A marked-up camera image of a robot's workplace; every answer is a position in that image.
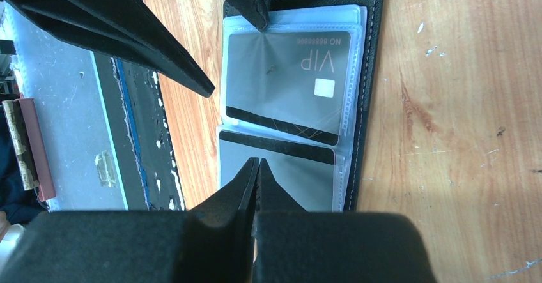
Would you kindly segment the grey silver credit card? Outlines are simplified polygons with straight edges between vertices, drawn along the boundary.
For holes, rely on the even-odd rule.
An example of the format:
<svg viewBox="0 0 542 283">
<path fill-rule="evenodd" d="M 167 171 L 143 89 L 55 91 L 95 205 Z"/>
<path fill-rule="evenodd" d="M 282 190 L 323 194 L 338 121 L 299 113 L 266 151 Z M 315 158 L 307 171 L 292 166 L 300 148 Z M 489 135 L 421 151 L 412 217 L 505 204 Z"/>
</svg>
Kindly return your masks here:
<svg viewBox="0 0 542 283">
<path fill-rule="evenodd" d="M 231 34 L 225 115 L 336 145 L 351 40 L 348 31 Z"/>
</svg>

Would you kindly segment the black leather card holder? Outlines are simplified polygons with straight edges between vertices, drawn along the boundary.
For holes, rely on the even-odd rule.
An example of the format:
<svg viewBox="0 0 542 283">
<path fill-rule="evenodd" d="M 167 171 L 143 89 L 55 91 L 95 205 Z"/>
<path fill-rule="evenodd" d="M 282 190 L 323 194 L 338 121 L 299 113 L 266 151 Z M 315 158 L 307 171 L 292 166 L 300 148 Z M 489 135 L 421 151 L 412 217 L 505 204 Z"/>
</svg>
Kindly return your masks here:
<svg viewBox="0 0 542 283">
<path fill-rule="evenodd" d="M 336 197 L 341 211 L 357 203 L 364 152 L 372 81 L 384 0 L 265 0 L 270 22 L 258 31 L 239 11 L 224 3 L 220 112 L 222 128 L 259 137 L 330 148 L 336 156 Z M 338 143 L 334 146 L 301 138 L 225 115 L 228 38 L 239 33 L 297 33 L 348 31 L 352 35 L 348 78 Z"/>
</svg>

